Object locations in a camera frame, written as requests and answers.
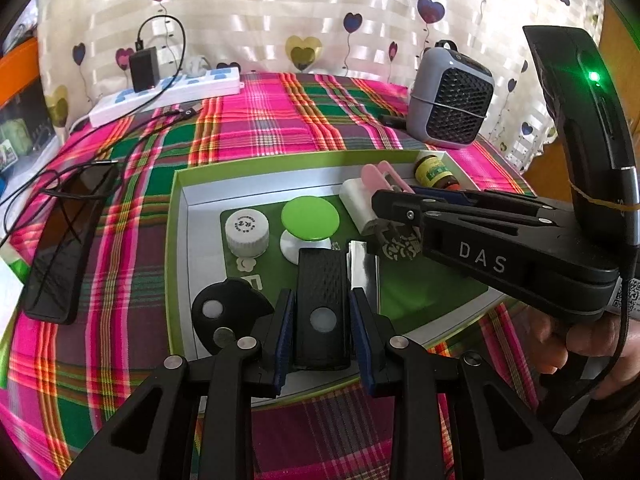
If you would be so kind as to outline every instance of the phone screen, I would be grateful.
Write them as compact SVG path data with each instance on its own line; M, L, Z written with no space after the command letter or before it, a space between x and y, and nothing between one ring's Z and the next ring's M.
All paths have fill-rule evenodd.
M61 191L89 197L108 192L117 176L113 163L78 170ZM75 319L79 288L105 199L53 198L56 203L40 236L23 291L25 314L68 323Z

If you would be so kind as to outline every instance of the qr code label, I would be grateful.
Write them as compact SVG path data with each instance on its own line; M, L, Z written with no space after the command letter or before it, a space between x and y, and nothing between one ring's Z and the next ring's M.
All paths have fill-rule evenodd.
M629 305L631 306L631 318L640 321L640 280L632 279L629 287ZM612 301L607 310L614 314L620 314L622 308L622 280L618 279L616 289L613 291Z

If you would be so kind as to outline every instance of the plaid tablecloth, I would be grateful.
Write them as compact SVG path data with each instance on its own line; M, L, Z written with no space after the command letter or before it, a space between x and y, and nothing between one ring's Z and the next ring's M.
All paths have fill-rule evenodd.
M424 146L376 119L406 112L405 88L325 75L251 74L242 80L240 95L205 100L196 121L155 134L136 150L126 186L103 211L76 322L59 326L23 315L17 321L8 389L0 391L0 422L43 479L59 478L168 355L164 238L175 170L281 153ZM86 160L151 113L161 110L104 128L68 150L57 166ZM143 131L157 127L150 123ZM120 142L112 155L127 153L133 142ZM530 191L483 139L450 154L481 189ZM12 238L28 262L42 227L36 222ZM513 321L519 311L500 306L434 351L457 355L474 348L533 407L536 391ZM446 403L441 408L450 462ZM359 384L255 410L257 478L386 479L392 420L393 400L371 399ZM200 431L199 426L194 463Z

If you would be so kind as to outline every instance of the black power adapter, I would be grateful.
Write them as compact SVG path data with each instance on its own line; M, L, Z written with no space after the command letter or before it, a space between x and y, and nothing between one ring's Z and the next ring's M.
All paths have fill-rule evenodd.
M154 46L142 48L129 57L131 81L136 92L151 90L160 81L158 51Z

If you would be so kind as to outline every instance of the curtain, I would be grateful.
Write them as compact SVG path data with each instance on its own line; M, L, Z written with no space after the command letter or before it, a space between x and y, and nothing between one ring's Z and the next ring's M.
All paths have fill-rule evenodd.
M68 101L68 128L100 95L130 86L128 56L140 23L167 10L186 28L186 55L237 63L243 73L311 72L411 87L423 49L453 40L494 74L481 129L524 171L554 138L523 25L581 27L597 42L604 0L38 0L40 69L52 110ZM170 20L144 27L161 75L182 49Z

